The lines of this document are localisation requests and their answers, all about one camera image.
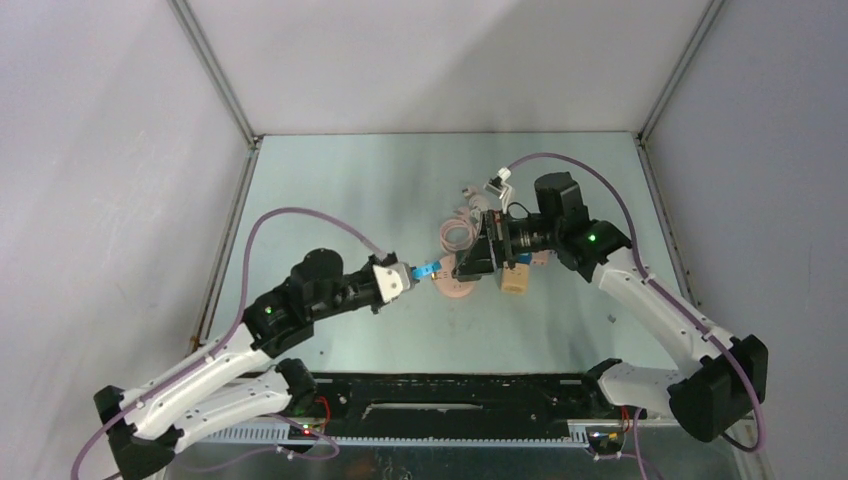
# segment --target gray wall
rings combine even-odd
[[[848,5],[728,2],[649,142],[704,310],[770,348],[778,478],[845,478]]]
[[[68,478],[91,396],[186,353],[245,151],[167,2],[3,2],[0,476]]]

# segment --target blue object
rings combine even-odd
[[[436,260],[433,263],[428,263],[427,265],[422,265],[420,267],[416,267],[412,269],[412,277],[416,280],[421,280],[424,277],[429,277],[430,275],[438,272],[442,269],[442,264]]]

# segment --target robotic arm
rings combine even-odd
[[[511,195],[502,180],[496,177],[487,189]],[[454,278],[476,280],[513,267],[518,255],[553,250],[568,269],[628,307],[677,365],[677,370],[662,370],[615,359],[602,362],[586,381],[594,382],[610,404],[673,415],[698,440],[715,439],[750,412],[752,404],[714,342],[739,362],[763,402],[768,351],[757,337],[737,339],[666,287],[649,267],[637,265],[630,239],[611,223],[590,219],[569,173],[544,175],[534,187],[540,213],[513,218],[508,205],[506,212],[486,212],[476,242],[457,253]],[[687,313],[701,326],[690,322]]]
[[[210,351],[223,336],[141,387],[99,391],[94,401],[104,424],[135,403],[108,431],[124,480],[152,475],[222,428],[269,413],[302,414],[313,403],[316,385],[300,360],[282,360],[249,383],[222,387],[312,337],[316,321],[363,307],[377,313],[415,283],[409,265],[394,254],[383,260],[372,255],[361,270],[345,275],[338,253],[313,250],[281,285],[245,309],[241,324],[216,355]],[[139,401],[198,359],[205,359],[199,368]]]

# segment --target white wall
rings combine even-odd
[[[166,2],[3,2],[0,65],[0,469],[68,478],[186,352],[246,150]]]
[[[848,8],[736,0],[650,142],[697,293],[770,348],[778,478],[845,478]]]
[[[191,2],[261,133],[638,130],[708,0]]]

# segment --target white table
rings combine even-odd
[[[637,150],[629,133],[403,134],[265,137],[214,313],[211,336],[236,314],[245,241],[256,219],[281,206],[314,208],[360,229],[401,260],[421,265],[443,254],[438,228],[465,203],[460,190],[482,185],[499,167],[549,151],[588,163],[631,209],[644,260],[675,284]],[[537,210],[533,181],[571,171],[593,218],[626,232],[612,196],[564,162],[534,160],[510,183],[516,200]],[[492,197],[493,205],[498,205]],[[250,267],[248,305],[280,284],[310,250],[327,247],[358,270],[369,252],[320,220],[286,215],[266,222]],[[315,336],[288,351],[313,371],[541,373],[577,372],[617,357],[658,368],[674,365],[659,343],[612,298],[554,261],[533,267],[524,296],[501,293],[484,278],[459,300],[429,280],[379,315],[367,309],[320,321]]]

